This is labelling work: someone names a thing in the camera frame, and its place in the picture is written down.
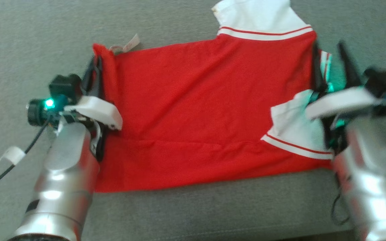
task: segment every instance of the gray fabric surface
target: gray fabric surface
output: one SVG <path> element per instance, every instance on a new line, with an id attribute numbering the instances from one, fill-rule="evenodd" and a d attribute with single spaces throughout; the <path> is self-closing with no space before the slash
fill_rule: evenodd
<path id="1" fill-rule="evenodd" d="M 138 33 L 142 48 L 215 37 L 216 0 L 0 0 L 0 155 L 25 148 L 37 128 L 25 104 L 48 94 L 56 74 L 82 73 L 92 43 L 124 44 Z M 294 0 L 293 8 L 336 53 L 344 38 L 359 69 L 386 67 L 386 1 Z M 337 57 L 334 80 L 343 78 Z M 44 135 L 0 182 L 0 240 L 20 223 L 42 160 Z M 0 173 L 8 163 L 0 163 Z M 349 229 L 331 224 L 336 195 L 325 170 L 156 192 L 97 194 L 87 218 L 91 240 L 274 240 Z"/>

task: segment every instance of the red cloth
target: red cloth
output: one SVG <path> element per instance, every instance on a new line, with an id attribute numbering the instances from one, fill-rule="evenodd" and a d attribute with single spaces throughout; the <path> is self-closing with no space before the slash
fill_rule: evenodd
<path id="1" fill-rule="evenodd" d="M 330 168 L 260 140 L 273 125 L 270 108 L 310 88 L 315 39 L 313 31 L 278 41 L 220 34 L 118 56 L 95 44 L 106 98 L 124 119 L 106 140 L 96 191 Z"/>

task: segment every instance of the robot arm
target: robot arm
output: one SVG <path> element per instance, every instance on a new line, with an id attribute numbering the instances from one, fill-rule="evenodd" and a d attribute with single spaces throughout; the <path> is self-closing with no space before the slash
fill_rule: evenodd
<path id="1" fill-rule="evenodd" d="M 317 89 L 306 114 L 323 122 L 326 143 L 335 154 L 333 170 L 357 236 L 362 241 L 386 241 L 386 72 L 369 68 L 363 86 L 343 43 L 339 49 L 345 89 Z"/>
<path id="2" fill-rule="evenodd" d="M 121 130 L 122 118 L 104 101 L 101 59 L 92 59 L 83 81 L 57 76 L 49 99 L 29 103 L 28 121 L 50 119 L 57 137 L 44 160 L 31 202 L 9 241 L 80 241 L 103 157 L 106 130 Z"/>

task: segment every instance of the red shirt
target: red shirt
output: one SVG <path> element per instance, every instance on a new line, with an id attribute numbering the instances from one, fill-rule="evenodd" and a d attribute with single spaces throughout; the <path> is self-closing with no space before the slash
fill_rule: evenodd
<path id="1" fill-rule="evenodd" d="M 94 46 L 124 119 L 106 140 L 98 192 L 330 167 L 320 122 L 304 116 L 316 33 L 288 0 L 224 0 L 213 11 L 212 40 L 117 56 Z"/>

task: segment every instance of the white tag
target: white tag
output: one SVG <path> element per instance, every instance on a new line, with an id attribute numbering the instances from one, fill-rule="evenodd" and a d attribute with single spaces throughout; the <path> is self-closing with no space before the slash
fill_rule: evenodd
<path id="1" fill-rule="evenodd" d="M 17 146 L 12 146 L 6 150 L 6 152 L 0 158 L 0 161 L 8 160 L 14 165 L 17 165 L 17 163 L 19 163 L 25 155 L 26 154 L 23 152 L 22 149 L 18 148 Z"/>
<path id="2" fill-rule="evenodd" d="M 113 45 L 110 47 L 110 50 L 113 51 L 115 55 L 118 55 L 120 53 L 127 53 L 135 46 L 137 46 L 139 42 L 140 42 L 139 36 L 138 34 L 135 34 L 135 36 L 125 46 L 121 47 L 121 46 Z"/>

